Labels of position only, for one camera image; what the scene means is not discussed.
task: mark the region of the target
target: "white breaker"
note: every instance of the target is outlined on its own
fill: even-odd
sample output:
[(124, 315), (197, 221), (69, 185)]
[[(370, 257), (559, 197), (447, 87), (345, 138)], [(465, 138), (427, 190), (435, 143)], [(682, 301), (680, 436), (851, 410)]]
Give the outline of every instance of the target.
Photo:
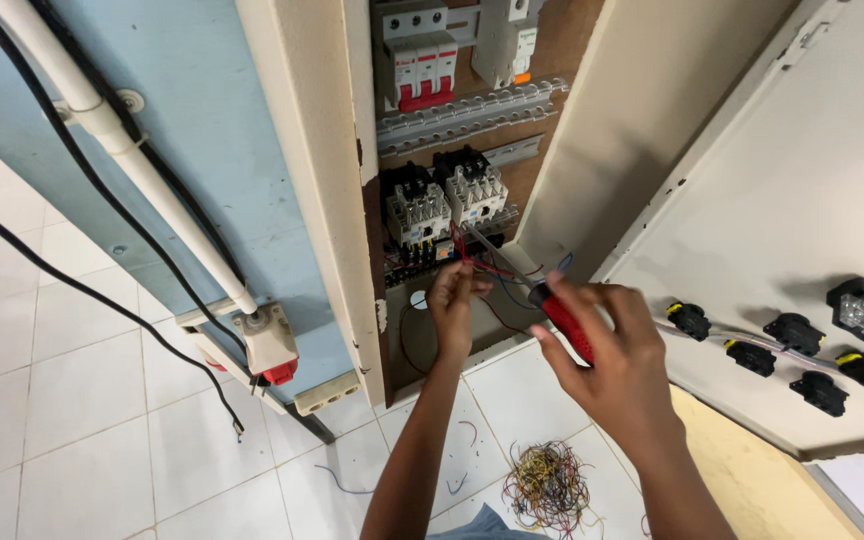
[(453, 175), (445, 179), (445, 196), (452, 209), (452, 220), (472, 227), (492, 220), (505, 209), (509, 190), (502, 183), (498, 168), (486, 166), (481, 178), (466, 178), (462, 165), (455, 167)]
[(481, 0), (472, 69), (493, 90), (529, 80), (545, 0)]
[(454, 97), (450, 92), (455, 89), (459, 46), (446, 31), (448, 15), (441, 0), (394, 2), (372, 9), (372, 66), (386, 111), (398, 109), (403, 99), (414, 110), (437, 105), (430, 101), (436, 97)]
[(385, 201), (391, 236), (402, 246), (415, 246), (426, 240), (436, 240), (450, 232), (452, 212), (446, 194), (438, 183), (425, 185), (425, 196), (411, 201), (405, 198), (401, 185)]

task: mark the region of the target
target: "black cable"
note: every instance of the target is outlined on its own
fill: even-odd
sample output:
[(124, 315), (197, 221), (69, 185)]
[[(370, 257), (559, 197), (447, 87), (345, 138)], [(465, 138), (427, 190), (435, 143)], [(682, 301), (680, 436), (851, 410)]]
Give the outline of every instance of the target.
[(46, 273), (48, 273), (53, 278), (66, 284), (67, 286), (69, 286), (72, 289), (76, 289), (80, 292), (87, 294), (88, 296), (91, 296), (95, 300), (98, 300), (99, 302), (112, 308), (114, 311), (125, 316), (130, 321), (138, 324), (140, 327), (145, 329), (149, 334), (151, 334), (151, 336), (153, 338), (155, 338), (155, 341), (158, 341), (162, 345), (162, 347), (165, 347), (170, 353), (172, 353), (173, 355), (179, 357), (180, 359), (182, 359), (182, 360), (198, 367), (202, 371), (204, 371), (205, 374), (208, 375), (209, 379), (212, 381), (212, 385), (215, 386), (215, 390), (217, 392), (219, 392), (219, 400), (222, 401), (222, 405), (225, 406), (225, 410), (228, 411), (228, 414), (232, 415), (232, 422), (235, 426), (235, 430), (239, 434), (242, 434), (243, 432), (245, 432), (245, 427), (242, 425), (241, 422), (239, 422), (239, 417), (235, 415), (235, 411), (229, 405), (229, 402), (226, 401), (226, 395), (222, 391), (222, 386), (219, 385), (219, 381), (215, 378), (215, 375), (212, 374), (212, 371), (208, 367), (206, 367), (203, 364), (193, 360), (192, 358), (186, 356), (185, 354), (182, 354), (181, 352), (179, 352), (178, 349), (173, 347), (171, 344), (169, 344), (168, 341), (165, 340), (164, 337), (162, 337), (162, 334), (160, 334), (159, 331), (157, 329), (155, 329), (154, 326), (152, 326), (151, 324), (146, 322), (144, 319), (138, 317), (138, 315), (136, 315), (135, 313), (132, 313), (131, 311), (127, 310), (125, 307), (123, 307), (122, 305), (119, 305), (115, 301), (110, 300), (109, 298), (107, 298), (102, 293), (92, 289), (91, 287), (88, 287), (88, 286), (82, 284), (81, 282), (79, 282), (76, 279), (73, 279), (72, 277), (66, 276), (66, 274), (57, 270), (54, 266), (52, 266), (51, 264), (46, 262), (44, 259), (42, 259), (42, 257), (38, 256), (35, 251), (32, 251), (29, 248), (29, 246), (22, 243), (22, 240), (19, 240), (18, 236), (13, 234), (6, 227), (3, 227), (1, 223), (0, 223), (0, 237), (2, 238), (2, 240), (5, 240), (6, 242), (8, 242), (13, 248), (18, 250), (18, 252), (20, 254), (22, 254), (23, 257), (25, 257), (26, 259), (31, 261), (32, 264), (34, 264), (35, 266), (38, 266), (40, 269), (44, 270)]
[[(136, 119), (131, 113), (129, 113), (126, 105), (122, 103), (121, 99), (119, 99), (119, 95), (115, 92), (112, 85), (109, 84), (109, 81), (106, 80), (106, 77), (101, 71), (99, 71), (95, 64), (92, 63), (89, 56), (86, 55), (86, 52), (75, 39), (72, 32), (68, 29), (66, 23), (63, 22), (55, 8), (49, 4), (48, 0), (32, 0), (31, 6), (35, 8), (38, 15), (45, 21), (45, 24), (48, 25), (49, 29), (52, 30), (52, 33), (62, 44), (62, 47), (64, 47), (65, 51), (69, 53), (76, 65), (78, 65), (78, 68), (85, 74), (85, 77), (90, 80), (92, 86), (94, 86), (96, 91), (99, 92), (99, 95), (101, 95), (102, 98), (112, 106), (115, 114), (120, 120), (122, 120), (122, 127), (125, 128), (126, 133), (128, 133), (128, 136), (132, 141), (140, 141), (142, 139), (142, 130), (139, 129)], [(245, 283), (245, 275), (242, 273), (238, 263), (235, 261), (232, 251), (229, 249), (226, 242), (222, 240), (222, 236), (219, 235), (218, 229), (212, 225), (212, 221), (209, 219), (209, 216), (206, 215), (206, 211), (203, 210), (199, 201), (196, 200), (195, 196), (192, 195), (175, 171), (173, 171), (172, 168), (162, 159), (162, 156), (156, 152), (156, 149), (149, 141), (142, 144), (139, 149), (143, 154), (145, 154), (145, 157), (149, 159), (151, 166), (158, 172), (162, 179), (165, 180), (173, 190), (175, 190), (178, 197), (186, 203), (189, 210), (192, 211), (192, 214), (196, 216), (199, 225), (201, 225), (201, 227), (205, 229), (205, 232), (210, 236), (215, 247), (222, 254), (222, 258), (225, 259), (228, 267), (231, 268), (232, 273), (235, 274), (235, 277), (238, 278), (240, 282)]]
[(0, 25), (0, 47), (8, 56), (8, 59), (11, 60), (12, 64), (15, 65), (15, 69), (18, 70), (19, 75), (22, 76), (22, 79), (25, 81), (26, 85), (28, 85), (29, 90), (31, 91), (32, 96), (34, 96), (35, 101), (38, 102), (39, 106), (42, 108), (42, 112), (45, 114), (45, 117), (48, 118), (49, 123), (52, 124), (52, 127), (55, 130), (55, 133), (58, 135), (58, 138), (65, 145), (65, 148), (68, 150), (69, 154), (72, 155), (72, 159), (75, 160), (76, 164), (78, 164), (78, 168), (81, 169), (81, 172), (85, 175), (85, 178), (88, 178), (92, 186), (102, 195), (102, 198), (108, 202), (115, 210), (118, 215), (122, 216), (122, 219), (126, 220), (126, 223), (131, 226), (136, 233), (138, 233), (139, 237), (142, 240), (145, 240), (146, 243), (149, 244), (152, 251), (162, 259), (162, 262), (168, 266), (169, 270), (175, 276), (175, 279), (178, 283), (185, 289), (185, 292), (192, 299), (192, 302), (195, 303), (196, 307), (205, 315), (205, 318), (208, 319), (210, 323), (216, 326), (221, 332), (223, 332), (226, 336), (232, 339), (236, 345), (238, 345), (239, 349), (242, 351), (243, 356), (248, 356), (246, 353), (246, 346), (242, 343), (242, 340), (239, 339), (235, 333), (219, 323), (216, 320), (215, 316), (212, 315), (212, 312), (209, 311), (209, 308), (206, 306), (206, 303), (199, 298), (199, 295), (196, 294), (195, 290), (192, 288), (192, 285), (186, 280), (186, 277), (183, 275), (182, 271), (179, 270), (179, 267), (172, 260), (172, 257), (169, 256), (164, 249), (162, 249), (162, 245), (157, 242), (152, 235), (146, 230), (145, 227), (142, 227), (142, 224), (138, 222), (135, 216), (131, 215), (126, 207), (119, 202), (118, 199), (115, 198), (115, 195), (112, 191), (109, 190), (108, 187), (102, 182), (102, 178), (99, 178), (99, 175), (96, 174), (95, 170), (92, 168), (91, 163), (86, 158), (86, 155), (82, 153), (82, 150), (79, 148), (79, 145), (76, 143), (75, 139), (72, 137), (72, 134), (69, 132), (68, 128), (66, 128), (66, 123), (63, 122), (63, 119), (59, 117), (59, 114), (56, 112), (54, 105), (52, 104), (52, 100), (49, 99), (48, 93), (45, 91), (45, 88), (42, 87), (42, 83), (39, 81), (39, 78), (36, 77), (36, 73), (32, 70), (29, 65), (29, 62), (26, 61), (25, 56), (19, 52), (16, 43), (13, 43), (12, 39), (9, 38), (9, 35), (6, 34), (6, 31)]

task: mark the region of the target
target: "white conduit pipe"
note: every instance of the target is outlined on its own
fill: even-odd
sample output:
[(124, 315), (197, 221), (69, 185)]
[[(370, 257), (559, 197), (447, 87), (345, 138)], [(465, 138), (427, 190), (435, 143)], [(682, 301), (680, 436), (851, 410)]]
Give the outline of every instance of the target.
[(113, 107), (102, 99), (86, 75), (79, 69), (52, 30), (39, 17), (28, 0), (0, 0), (0, 19), (12, 30), (19, 41), (35, 58), (45, 74), (62, 94), (78, 122), (98, 140), (115, 163), (151, 205), (185, 242), (205, 270), (218, 282), (243, 313), (254, 313), (258, 306), (244, 283), (199, 224), (192, 219), (186, 207), (162, 179), (144, 153), (122, 127)]

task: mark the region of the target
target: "wire scraps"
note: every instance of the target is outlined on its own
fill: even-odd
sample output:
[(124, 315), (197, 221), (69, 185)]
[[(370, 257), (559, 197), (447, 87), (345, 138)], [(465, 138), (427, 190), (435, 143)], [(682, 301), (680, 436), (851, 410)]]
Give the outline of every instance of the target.
[(466, 477), (468, 477), (468, 476), (469, 476), (468, 472), (465, 473), (465, 476), (462, 476), (462, 481), (459, 482), (459, 486), (455, 488), (455, 491), (452, 491), (452, 486), (450, 486), (449, 481), (446, 480), (445, 481), (445, 488), (448, 489), (448, 494), (449, 495), (455, 495), (456, 493), (459, 493), (459, 490), (462, 489), (462, 486), (466, 483)]
[(459, 424), (469, 424), (472, 426), (472, 429), (475, 430), (475, 434), (472, 436), (472, 444), (468, 445), (468, 448), (473, 448), (475, 446), (475, 439), (479, 438), (479, 429), (475, 426), (475, 423), (472, 423), (468, 420), (462, 420)]
[[(513, 467), (505, 478), (502, 499), (511, 499), (515, 519), (523, 529), (545, 527), (571, 538), (582, 511), (589, 507), (589, 488), (572, 448), (564, 441), (551, 441), (526, 448), (518, 459), (511, 448), (509, 453)], [(535, 520), (531, 528), (522, 522), (522, 515)]]
[(324, 467), (322, 465), (315, 465), (315, 467), (318, 467), (319, 469), (325, 469), (326, 471), (332, 473), (332, 478), (335, 479), (335, 485), (339, 486), (339, 489), (341, 489), (345, 493), (351, 493), (352, 495), (369, 495), (370, 493), (376, 493), (375, 489), (371, 491), (350, 491), (342, 487), (342, 484), (339, 483), (339, 476), (335, 475), (335, 471), (331, 470), (329, 467)]

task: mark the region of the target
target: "bundle of wires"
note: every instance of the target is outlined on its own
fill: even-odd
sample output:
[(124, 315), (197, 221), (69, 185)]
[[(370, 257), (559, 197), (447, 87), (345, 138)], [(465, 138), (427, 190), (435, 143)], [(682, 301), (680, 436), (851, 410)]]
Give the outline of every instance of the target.
[[(583, 464), (564, 441), (551, 441), (511, 456), (512, 471), (505, 478), (502, 502), (511, 499), (515, 519), (523, 529), (547, 528), (560, 538), (571, 538), (589, 507), (589, 488), (579, 473)], [(532, 522), (524, 522), (523, 516)]]

